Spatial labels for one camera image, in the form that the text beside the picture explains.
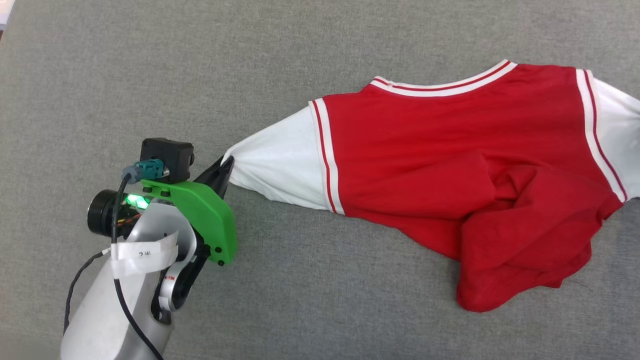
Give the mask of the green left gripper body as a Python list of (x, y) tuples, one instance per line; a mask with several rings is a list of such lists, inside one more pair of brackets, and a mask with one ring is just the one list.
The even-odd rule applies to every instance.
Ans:
[(238, 251), (233, 211), (224, 201), (224, 193), (205, 183), (143, 180), (142, 194), (124, 193), (119, 202), (117, 191), (105, 189), (87, 209), (89, 230), (111, 237), (116, 206), (118, 237), (134, 240), (146, 235), (155, 241), (178, 231), (182, 242), (178, 260), (190, 258), (185, 249), (190, 235), (195, 236), (197, 248), (208, 246), (210, 254), (205, 258), (220, 266), (230, 265)]

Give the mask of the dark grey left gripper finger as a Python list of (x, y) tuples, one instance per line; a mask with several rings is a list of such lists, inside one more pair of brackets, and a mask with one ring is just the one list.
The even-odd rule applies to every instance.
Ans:
[(199, 174), (194, 182), (210, 187), (221, 199), (224, 199), (233, 168), (234, 157), (229, 156), (225, 159), (222, 156)]

